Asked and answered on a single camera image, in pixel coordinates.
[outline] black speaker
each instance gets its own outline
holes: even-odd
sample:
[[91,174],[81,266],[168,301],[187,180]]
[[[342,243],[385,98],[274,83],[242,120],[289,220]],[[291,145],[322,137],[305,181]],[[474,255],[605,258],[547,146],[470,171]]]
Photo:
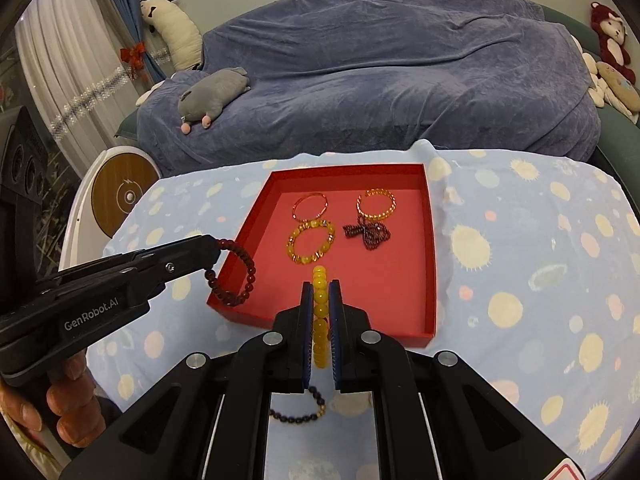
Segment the black speaker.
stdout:
[[35,227],[47,159],[26,107],[0,114],[0,313],[36,281]]

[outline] gold bangle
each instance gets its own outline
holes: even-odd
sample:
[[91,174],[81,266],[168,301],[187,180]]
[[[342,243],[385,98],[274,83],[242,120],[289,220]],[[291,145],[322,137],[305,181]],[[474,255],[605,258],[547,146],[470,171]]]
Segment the gold bangle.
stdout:
[[322,198],[324,198],[324,207],[322,208],[322,211],[319,212],[315,218],[313,218],[314,220],[318,220],[325,212],[326,209],[329,207],[329,201],[326,199],[326,195],[324,195],[323,193],[309,193],[308,195],[303,196],[302,198],[299,198],[296,203],[293,205],[293,210],[292,210],[292,215],[293,215],[293,219],[296,222],[300,222],[302,224],[302,222],[309,222],[308,219],[305,220],[300,220],[297,216],[296,216],[296,209],[298,209],[298,206],[300,204],[302,204],[307,198],[311,198],[312,196],[321,196]]
[[[318,227],[325,227],[327,232],[329,233],[327,240],[320,246],[320,248],[311,256],[298,256],[296,251],[293,248],[294,243],[296,242],[296,238],[300,236],[302,231],[307,229],[316,229]],[[328,220],[309,220],[302,222],[297,228],[294,229],[291,236],[289,237],[289,241],[287,242],[287,254],[289,258],[293,260],[296,264],[310,264],[311,262],[316,262],[320,258],[324,256],[324,254],[331,248],[331,244],[334,243],[335,238],[335,227]]]
[[385,218],[389,218],[393,214],[393,212],[396,210],[396,197],[394,196],[394,194],[382,188],[369,189],[364,194],[365,197],[372,196],[372,195],[384,195],[388,197],[391,200],[391,207],[387,209],[385,212],[380,213],[379,215],[368,215],[366,213],[363,213],[362,209],[360,209],[360,202],[362,201],[362,195],[360,195],[358,197],[358,203],[356,205],[358,209],[358,214],[363,218],[366,218],[367,220],[374,221],[374,222],[378,220],[384,220]]

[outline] jewelry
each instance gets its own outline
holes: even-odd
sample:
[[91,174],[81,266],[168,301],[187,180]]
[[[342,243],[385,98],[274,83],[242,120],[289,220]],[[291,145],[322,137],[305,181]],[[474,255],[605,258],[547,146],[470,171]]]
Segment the jewelry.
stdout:
[[[318,227],[325,227],[327,232],[329,233],[326,241],[311,256],[298,256],[293,247],[296,241],[296,238],[300,236],[300,233],[302,231],[305,231],[307,229],[316,229]],[[294,263],[297,263],[297,264],[306,265],[306,264],[310,264],[311,262],[316,262],[320,258],[322,258],[324,254],[331,248],[331,244],[334,243],[334,238],[335,238],[335,227],[328,220],[313,219],[309,221],[304,221],[294,229],[291,236],[289,237],[289,241],[287,242],[287,254],[289,255],[289,258],[291,258],[294,261]]]
[[364,246],[369,251],[377,249],[382,242],[391,238],[391,232],[382,222],[367,222],[363,216],[358,216],[357,225],[345,225],[343,229],[347,238],[362,234]]
[[327,368],[329,365],[328,335],[329,324],[326,318],[329,316],[329,292],[326,282],[326,269],[323,266],[314,267],[314,363],[318,368]]
[[216,272],[214,270],[207,270],[204,273],[204,277],[207,279],[207,283],[211,287],[212,292],[216,295],[216,297],[222,302],[222,304],[226,306],[238,306],[243,304],[246,300],[249,299],[249,293],[254,290],[254,282],[255,282],[255,264],[254,261],[249,256],[241,246],[236,244],[233,240],[218,240],[218,247],[221,251],[231,251],[236,254],[246,265],[246,285],[244,286],[244,292],[237,295],[228,290],[223,290],[218,283],[218,278],[216,277]]
[[372,221],[384,220],[385,218],[389,218],[393,214],[393,212],[396,210],[396,197],[394,196],[394,194],[382,188],[369,189],[364,194],[365,197],[372,196],[372,195],[384,195],[388,197],[391,200],[391,207],[387,209],[385,212],[380,213],[379,215],[368,215],[366,213],[363,213],[362,209],[360,209],[360,203],[362,202],[362,195],[360,195],[358,197],[358,203],[356,204],[356,208],[358,209],[358,215],[364,216],[364,218],[366,218],[367,220],[372,220]]
[[300,220],[297,216],[296,216],[296,209],[298,209],[298,206],[300,204],[302,204],[307,198],[311,198],[312,196],[321,196],[322,198],[324,198],[324,207],[322,208],[322,211],[319,212],[315,218],[313,218],[314,220],[318,220],[325,212],[326,209],[329,207],[329,201],[326,199],[326,196],[323,193],[309,193],[308,195],[303,196],[302,198],[299,198],[297,200],[297,202],[293,205],[293,209],[292,209],[292,215],[293,215],[293,219],[296,222],[300,222],[302,224],[302,222],[308,222],[308,220]]
[[310,415],[303,415],[303,416],[287,416],[287,415],[278,413],[275,410],[269,410],[269,416],[272,416],[273,418],[275,418],[276,420],[279,420],[280,422],[288,422],[289,424],[293,424],[293,423],[302,424],[303,422],[318,420],[321,416],[323,416],[326,413],[326,403],[322,398],[322,395],[320,394],[320,392],[315,386],[309,386],[308,391],[311,395],[314,396],[314,399],[316,400],[316,404],[320,407],[320,409],[317,412],[311,413]]

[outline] white sheer curtain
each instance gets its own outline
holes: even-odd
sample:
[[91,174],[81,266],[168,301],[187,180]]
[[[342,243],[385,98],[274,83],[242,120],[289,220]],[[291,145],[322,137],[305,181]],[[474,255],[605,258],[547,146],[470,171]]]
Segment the white sheer curtain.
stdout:
[[38,110],[83,176],[100,152],[125,142],[114,134],[139,95],[97,1],[33,0],[15,34]]

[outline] gray plush toy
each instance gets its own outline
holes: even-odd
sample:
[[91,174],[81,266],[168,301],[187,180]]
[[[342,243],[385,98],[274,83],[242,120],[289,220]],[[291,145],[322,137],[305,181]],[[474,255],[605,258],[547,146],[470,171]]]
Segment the gray plush toy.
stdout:
[[223,68],[197,82],[180,96],[178,111],[182,118],[182,132],[191,132],[191,123],[202,120],[209,128],[222,113],[222,108],[251,89],[244,68]]

